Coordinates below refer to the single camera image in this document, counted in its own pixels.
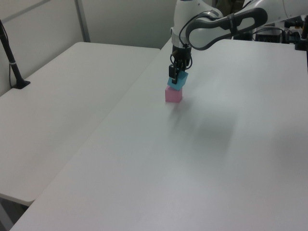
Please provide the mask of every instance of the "black cable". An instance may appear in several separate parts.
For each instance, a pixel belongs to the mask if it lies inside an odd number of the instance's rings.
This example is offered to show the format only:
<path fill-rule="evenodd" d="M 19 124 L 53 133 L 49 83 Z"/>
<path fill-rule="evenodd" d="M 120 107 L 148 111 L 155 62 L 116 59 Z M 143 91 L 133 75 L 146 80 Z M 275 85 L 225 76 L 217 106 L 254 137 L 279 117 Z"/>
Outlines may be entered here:
<path fill-rule="evenodd" d="M 180 31 L 180 33 L 179 33 L 179 39 L 180 39 L 180 42 L 182 43 L 182 45 L 183 45 L 184 48 L 187 48 L 188 46 L 187 46 L 187 44 L 184 44 L 184 43 L 183 43 L 183 41 L 182 41 L 182 39 L 181 39 L 181 34 L 182 34 L 184 28 L 185 28 L 193 19 L 195 19 L 196 17 L 198 17 L 198 15 L 192 17 L 192 18 L 185 24 L 185 26 L 183 26 L 183 28 L 181 29 L 181 31 Z"/>
<path fill-rule="evenodd" d="M 174 65 L 174 62 L 172 61 L 172 54 L 170 55 L 170 61 L 171 61 L 172 65 Z"/>
<path fill-rule="evenodd" d="M 251 3 L 251 1 L 249 1 L 245 6 L 243 6 L 242 9 L 244 9 L 246 6 L 248 6 Z"/>
<path fill-rule="evenodd" d="M 256 34 L 256 33 L 264 32 L 264 31 L 268 31 L 268 30 L 280 30 L 280 31 L 284 32 L 284 30 L 282 30 L 281 28 L 263 28 L 263 29 L 257 30 L 255 33 L 253 33 L 253 35 Z"/>
<path fill-rule="evenodd" d="M 286 33 L 287 31 L 289 31 L 291 34 L 293 34 L 292 30 L 289 29 L 285 29 L 284 32 Z"/>
<path fill-rule="evenodd" d="M 12 87 L 12 83 L 11 83 L 11 64 L 9 64 L 9 82 L 10 82 L 10 87 L 12 89 L 13 87 Z"/>
<path fill-rule="evenodd" d="M 2 25 L 2 29 L 3 29 L 3 31 L 4 31 L 4 33 L 5 33 L 6 40 L 7 40 L 8 43 L 9 43 L 9 37 L 8 37 L 8 34 L 6 33 L 6 30 L 5 30 L 5 28 L 4 28 L 3 25 Z"/>
<path fill-rule="evenodd" d="M 194 20 L 196 17 L 198 17 L 199 15 L 196 15 L 196 16 L 194 16 L 194 17 L 192 17 L 184 26 L 183 26 L 183 28 L 181 29 L 181 31 L 180 31 L 180 33 L 179 33 L 179 39 L 180 39 L 180 42 L 181 42 L 181 44 L 183 45 L 183 47 L 185 48 L 185 49 L 187 49 L 188 48 L 188 45 L 187 44 L 184 44 L 184 42 L 182 41 L 182 39 L 181 39 L 181 34 L 182 34 L 182 32 L 183 32 L 183 30 L 184 30 L 184 28 L 192 21 L 192 20 Z M 191 57 L 191 64 L 190 64 L 190 66 L 188 67 L 188 68 L 186 68 L 185 70 L 188 70 L 188 69 L 190 69 L 191 67 L 192 67 L 192 65 L 193 65 L 193 58 L 192 58 L 192 55 L 191 54 L 189 54 L 189 56 Z"/>
<path fill-rule="evenodd" d="M 3 31 L 4 31 L 4 33 L 5 33 L 5 37 L 6 37 L 6 40 L 8 41 L 8 44 L 10 44 L 10 42 L 9 42 L 9 36 L 8 36 L 8 34 L 6 33 L 6 30 L 5 30 L 5 28 L 4 28 L 4 26 L 2 25 L 2 29 L 3 29 Z M 11 83 L 11 64 L 9 63 L 9 83 L 10 83 L 10 87 L 11 87 L 11 89 L 13 88 L 12 87 L 12 83 Z"/>

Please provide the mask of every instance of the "gray wall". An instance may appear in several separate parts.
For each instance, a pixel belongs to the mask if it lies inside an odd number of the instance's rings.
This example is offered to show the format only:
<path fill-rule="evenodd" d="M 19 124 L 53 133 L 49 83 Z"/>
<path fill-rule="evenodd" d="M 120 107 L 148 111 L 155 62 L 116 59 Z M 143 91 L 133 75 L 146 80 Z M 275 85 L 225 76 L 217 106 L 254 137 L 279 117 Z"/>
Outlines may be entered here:
<path fill-rule="evenodd" d="M 4 27 L 23 78 L 83 41 L 74 0 L 51 0 L 4 23 Z M 10 89 L 8 75 L 8 59 L 0 44 L 0 96 Z"/>
<path fill-rule="evenodd" d="M 176 1 L 79 0 L 91 42 L 159 49 L 170 38 Z"/>

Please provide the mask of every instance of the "black pole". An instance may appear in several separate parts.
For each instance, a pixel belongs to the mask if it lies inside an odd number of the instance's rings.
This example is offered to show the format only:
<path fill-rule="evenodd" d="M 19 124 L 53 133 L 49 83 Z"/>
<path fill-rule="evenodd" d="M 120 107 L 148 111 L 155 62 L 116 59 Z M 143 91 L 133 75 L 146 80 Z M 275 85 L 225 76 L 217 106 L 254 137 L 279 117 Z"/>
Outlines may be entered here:
<path fill-rule="evenodd" d="M 303 25 L 303 33 L 300 37 L 300 41 L 295 45 L 295 50 L 297 51 L 308 51 L 307 44 L 307 35 L 308 35 L 308 16 L 306 16 Z"/>
<path fill-rule="evenodd" d="M 1 20 L 0 20 L 0 40 L 2 42 L 2 45 L 3 45 L 3 48 L 5 50 L 6 56 L 9 59 L 10 65 L 12 67 L 12 70 L 13 70 L 15 78 L 16 78 L 16 85 L 13 86 L 13 88 L 22 89 L 25 86 L 29 85 L 30 82 L 23 80 L 23 78 L 20 75 L 18 66 L 16 64 L 15 58 L 14 58 L 12 50 L 10 48 L 9 41 L 8 41 L 8 39 L 6 37 L 6 33 L 4 31 L 4 26 L 3 26 L 2 22 L 1 22 Z"/>

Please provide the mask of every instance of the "equipment in background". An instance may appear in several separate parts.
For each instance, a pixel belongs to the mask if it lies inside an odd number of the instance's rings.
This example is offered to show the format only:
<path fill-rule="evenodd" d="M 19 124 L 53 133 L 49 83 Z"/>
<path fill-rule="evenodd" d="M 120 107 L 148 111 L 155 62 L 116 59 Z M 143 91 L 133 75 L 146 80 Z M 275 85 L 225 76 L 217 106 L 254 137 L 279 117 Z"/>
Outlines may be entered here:
<path fill-rule="evenodd" d="M 281 43 L 285 32 L 280 28 L 276 28 L 275 24 L 273 24 L 259 27 L 253 34 L 256 35 L 254 40 L 257 42 Z"/>
<path fill-rule="evenodd" d="M 284 22 L 284 27 L 288 29 L 290 29 L 290 27 L 292 26 L 300 28 L 303 27 L 303 25 L 304 25 L 304 20 L 302 19 L 301 16 L 285 20 Z"/>
<path fill-rule="evenodd" d="M 11 71 L 11 68 L 12 68 L 12 70 L 14 72 L 14 75 L 15 75 L 15 78 L 16 78 L 16 85 L 13 86 L 12 88 L 23 89 L 25 86 L 29 85 L 30 82 L 23 80 L 23 78 L 20 75 L 18 66 L 16 64 L 15 58 L 14 58 L 12 50 L 10 48 L 10 44 L 9 44 L 9 39 L 8 39 L 7 33 L 5 31 L 5 28 L 4 28 L 1 20 L 0 20 L 0 40 L 2 42 L 3 48 L 5 50 L 5 53 L 6 53 L 7 57 L 8 57 L 8 59 L 9 59 L 10 71 Z"/>
<path fill-rule="evenodd" d="M 282 38 L 284 44 L 297 44 L 300 41 L 300 34 L 298 32 L 286 31 Z"/>
<path fill-rule="evenodd" d="M 307 35 L 308 35 L 308 16 L 306 16 L 305 21 L 303 23 L 303 33 L 302 36 L 300 37 L 299 42 L 295 45 L 295 50 L 308 51 Z"/>

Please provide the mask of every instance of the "floor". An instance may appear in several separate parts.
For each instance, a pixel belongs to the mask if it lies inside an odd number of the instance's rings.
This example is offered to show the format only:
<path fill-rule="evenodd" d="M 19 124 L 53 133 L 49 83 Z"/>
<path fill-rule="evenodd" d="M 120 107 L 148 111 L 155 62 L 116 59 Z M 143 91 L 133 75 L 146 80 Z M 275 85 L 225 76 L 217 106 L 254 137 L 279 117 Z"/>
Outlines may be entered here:
<path fill-rule="evenodd" d="M 27 206 L 0 198 L 0 231 L 9 231 L 27 209 Z"/>

